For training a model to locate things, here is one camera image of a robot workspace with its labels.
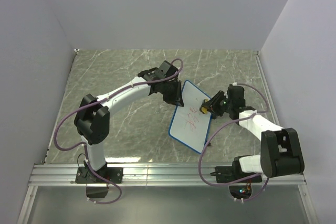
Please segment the yellow whiteboard eraser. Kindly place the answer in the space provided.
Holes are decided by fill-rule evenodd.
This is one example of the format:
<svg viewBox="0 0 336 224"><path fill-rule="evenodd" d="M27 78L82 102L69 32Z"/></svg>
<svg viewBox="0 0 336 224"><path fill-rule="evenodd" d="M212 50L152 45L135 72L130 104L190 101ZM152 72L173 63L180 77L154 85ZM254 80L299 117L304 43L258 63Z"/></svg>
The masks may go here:
<svg viewBox="0 0 336 224"><path fill-rule="evenodd" d="M207 113L207 110L210 109L210 106L200 106L200 112L203 113L203 114L206 114Z"/></svg>

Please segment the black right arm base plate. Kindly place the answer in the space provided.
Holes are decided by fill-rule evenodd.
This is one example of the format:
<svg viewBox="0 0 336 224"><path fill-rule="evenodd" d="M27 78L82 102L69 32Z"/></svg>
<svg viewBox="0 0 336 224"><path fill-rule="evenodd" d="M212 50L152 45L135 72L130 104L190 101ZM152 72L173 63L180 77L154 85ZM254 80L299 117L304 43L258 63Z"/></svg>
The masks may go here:
<svg viewBox="0 0 336 224"><path fill-rule="evenodd" d="M215 171L210 173L211 176L216 177L217 183L229 183L255 173L245 173L240 168L234 166L216 166Z"/></svg>

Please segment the blue-framed whiteboard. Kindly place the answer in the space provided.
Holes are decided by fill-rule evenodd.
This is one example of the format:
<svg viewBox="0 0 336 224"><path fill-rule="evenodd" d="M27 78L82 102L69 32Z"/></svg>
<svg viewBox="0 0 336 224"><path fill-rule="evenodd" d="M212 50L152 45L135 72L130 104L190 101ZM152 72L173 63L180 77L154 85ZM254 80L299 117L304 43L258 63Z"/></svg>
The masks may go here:
<svg viewBox="0 0 336 224"><path fill-rule="evenodd" d="M186 80L182 86L184 106L175 108L168 134L197 153L201 153L207 141L211 115L203 114L200 107L210 97L195 84Z"/></svg>

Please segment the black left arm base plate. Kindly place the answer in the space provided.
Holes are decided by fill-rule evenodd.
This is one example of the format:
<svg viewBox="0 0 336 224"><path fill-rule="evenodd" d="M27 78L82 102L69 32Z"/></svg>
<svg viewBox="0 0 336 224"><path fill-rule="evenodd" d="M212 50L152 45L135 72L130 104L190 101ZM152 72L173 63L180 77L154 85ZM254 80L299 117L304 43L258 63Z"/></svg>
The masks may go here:
<svg viewBox="0 0 336 224"><path fill-rule="evenodd" d="M96 171L100 177L107 179L115 184L120 184L123 177L122 167L106 167L103 170ZM77 169L76 184L95 184L104 183L105 180L97 177L88 167L79 167Z"/></svg>

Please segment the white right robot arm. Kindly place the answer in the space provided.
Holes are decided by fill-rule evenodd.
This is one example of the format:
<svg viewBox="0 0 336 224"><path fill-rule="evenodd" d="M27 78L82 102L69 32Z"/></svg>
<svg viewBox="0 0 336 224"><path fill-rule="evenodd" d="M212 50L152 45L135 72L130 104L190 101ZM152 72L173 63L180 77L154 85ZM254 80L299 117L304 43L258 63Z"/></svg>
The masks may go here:
<svg viewBox="0 0 336 224"><path fill-rule="evenodd" d="M222 182L260 181L261 175L273 178L303 173L305 163L297 131L276 125L247 106L244 93L243 87L232 86L227 92L219 91L205 99L200 107L203 114L209 112L214 119L227 113L234 123L260 140L260 154L235 157Z"/></svg>

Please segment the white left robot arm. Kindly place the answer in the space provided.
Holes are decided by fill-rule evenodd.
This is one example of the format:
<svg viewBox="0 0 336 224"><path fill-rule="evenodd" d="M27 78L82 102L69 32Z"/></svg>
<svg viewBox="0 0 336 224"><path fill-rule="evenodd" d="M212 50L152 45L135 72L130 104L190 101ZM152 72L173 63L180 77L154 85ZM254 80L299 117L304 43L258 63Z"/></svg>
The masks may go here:
<svg viewBox="0 0 336 224"><path fill-rule="evenodd" d="M144 70L127 84L104 95L83 98L74 120L82 140L86 144L87 176L94 183L109 178L107 162L104 156L103 141L110 132L110 118L124 107L138 99L154 93L163 95L163 101L170 105L184 106L182 83L178 79L179 70L170 67L167 70L152 68Z"/></svg>

